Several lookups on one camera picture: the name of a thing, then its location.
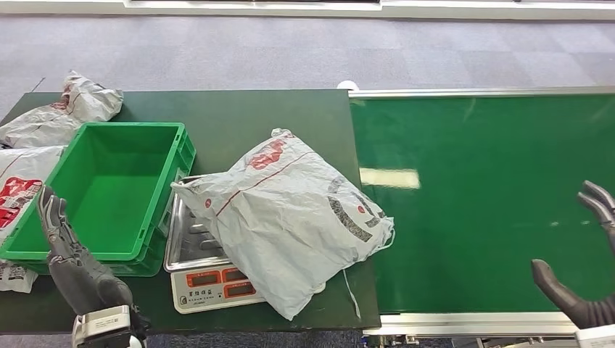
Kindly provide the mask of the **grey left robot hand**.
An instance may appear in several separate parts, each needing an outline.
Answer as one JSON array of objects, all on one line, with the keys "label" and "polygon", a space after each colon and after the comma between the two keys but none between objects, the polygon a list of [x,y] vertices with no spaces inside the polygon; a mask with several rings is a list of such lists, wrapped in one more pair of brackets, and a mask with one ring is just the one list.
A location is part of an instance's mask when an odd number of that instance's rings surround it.
[{"label": "grey left robot hand", "polygon": [[50,275],[65,301],[77,315],[116,307],[134,306],[127,284],[100,263],[80,241],[68,221],[67,202],[43,186],[36,210],[49,252]]}]

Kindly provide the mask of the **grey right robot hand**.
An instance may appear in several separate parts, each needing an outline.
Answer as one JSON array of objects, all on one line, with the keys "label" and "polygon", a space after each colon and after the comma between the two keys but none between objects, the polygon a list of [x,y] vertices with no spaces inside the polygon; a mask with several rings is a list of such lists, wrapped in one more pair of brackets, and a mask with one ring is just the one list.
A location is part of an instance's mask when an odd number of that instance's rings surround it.
[{"label": "grey right robot hand", "polygon": [[[584,181],[582,188],[577,198],[593,211],[611,249],[614,249],[614,198],[606,189],[591,181]],[[614,324],[613,294],[598,301],[588,301],[564,286],[546,261],[533,259],[531,268],[534,284],[576,327],[587,329]]]}]

